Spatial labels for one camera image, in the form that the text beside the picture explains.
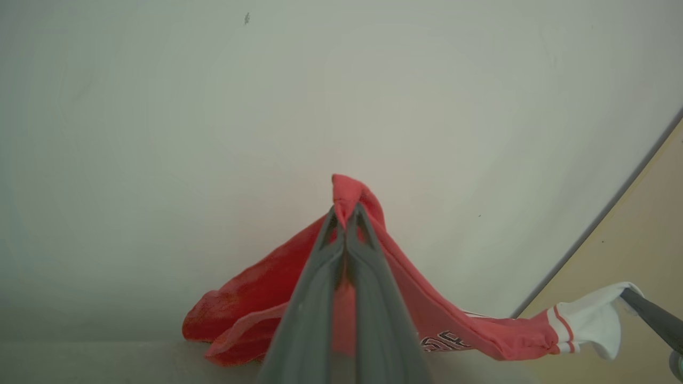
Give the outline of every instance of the red cloth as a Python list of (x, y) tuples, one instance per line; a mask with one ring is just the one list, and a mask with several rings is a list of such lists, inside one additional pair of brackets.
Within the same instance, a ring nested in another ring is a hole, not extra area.
[[(370, 216), (426, 351), (476, 348), (498, 360), (535, 359), (560, 352), (557, 325), (550, 325), (547, 311), (532, 319), (488, 318), (462, 311), (444, 299), (387, 233), (375, 195), (347, 176), (334, 175), (332, 181), (335, 212), (344, 227), (357, 202)], [(187, 314), (183, 336), (212, 342), (206, 358), (220, 366), (263, 358), (323, 221), (321, 217), (221, 289), (206, 293)], [(355, 292), (348, 282), (335, 291), (333, 313), (333, 349), (353, 355)]]

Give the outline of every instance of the tan floor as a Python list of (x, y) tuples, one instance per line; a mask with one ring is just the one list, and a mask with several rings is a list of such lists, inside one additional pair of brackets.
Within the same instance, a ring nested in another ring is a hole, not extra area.
[[(522, 314), (532, 316), (615, 282), (638, 285), (650, 301), (683, 318), (683, 123), (621, 200)], [(622, 311), (615, 361), (590, 346), (577, 355), (527, 362), (542, 383), (678, 383), (671, 349), (640, 319)]]

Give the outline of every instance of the gray edge strip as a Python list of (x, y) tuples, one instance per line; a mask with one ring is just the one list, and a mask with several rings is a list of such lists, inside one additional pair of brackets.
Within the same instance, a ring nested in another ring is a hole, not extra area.
[(577, 249), (583, 244), (583, 242), (586, 241), (588, 236), (596, 229), (598, 224), (604, 219), (605, 216), (607, 216), (607, 213), (609, 213), (612, 208), (614, 208), (614, 205), (619, 201), (619, 199), (622, 198), (628, 187), (633, 184), (633, 182), (636, 180), (638, 175), (645, 169), (645, 166), (652, 160), (654, 155), (659, 151), (659, 148), (662, 147), (662, 144), (669, 138), (671, 135), (671, 132), (676, 128), (679, 122), (683, 120), (683, 109), (680, 109), (678, 113), (674, 116), (673, 120), (671, 123), (669, 123), (668, 127), (664, 130), (662, 135), (659, 137), (659, 139), (654, 143), (652, 148), (650, 148), (650, 151), (645, 155), (643, 160), (636, 166), (636, 169), (633, 170), (631, 175), (626, 179), (625, 183), (617, 190), (617, 193), (607, 202), (607, 205), (598, 213), (598, 216), (588, 225), (588, 228), (586, 228), (585, 231), (579, 236), (579, 238), (574, 242), (574, 244), (569, 248), (567, 253), (562, 257), (562, 259), (553, 267), (553, 269), (550, 270), (548, 275), (541, 280), (541, 282), (536, 286), (531, 291), (531, 294), (527, 297), (526, 300), (522, 302), (522, 305), (517, 307), (517, 309), (512, 313), (512, 318), (518, 318), (519, 315), (522, 314), (522, 312), (531, 304), (531, 302), (538, 296), (539, 293), (543, 290), (543, 288), (548, 285), (548, 283), (555, 277), (555, 275), (559, 272), (560, 269), (564, 266), (564, 264), (572, 257), (574, 252), (576, 252)]

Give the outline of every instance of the red garment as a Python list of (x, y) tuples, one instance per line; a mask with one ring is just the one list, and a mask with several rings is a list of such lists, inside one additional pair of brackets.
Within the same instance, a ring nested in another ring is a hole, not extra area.
[[(559, 315), (549, 318), (553, 316), (552, 310), (532, 319), (497, 319), (464, 312), (448, 302), (387, 234), (382, 208), (372, 192), (347, 176), (334, 175), (332, 181), (335, 212), (344, 227), (357, 202), (370, 216), (426, 351), (476, 348), (498, 360), (535, 359), (549, 353), (574, 351), (571, 328)], [(187, 314), (183, 336), (187, 340), (212, 342), (206, 358), (220, 366), (263, 358), (324, 219), (309, 225), (220, 290), (206, 293)], [(333, 349), (353, 355), (355, 292), (348, 282), (335, 291), (333, 313)]]

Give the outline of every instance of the beige panel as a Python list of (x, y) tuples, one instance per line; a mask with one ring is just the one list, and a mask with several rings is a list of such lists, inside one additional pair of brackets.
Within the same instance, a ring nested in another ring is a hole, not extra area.
[[(569, 262), (522, 314), (532, 316), (621, 281), (683, 318), (683, 123)], [(528, 361), (543, 383), (677, 383), (671, 349), (640, 319), (622, 311), (622, 347), (615, 361), (586, 346), (576, 355)]]

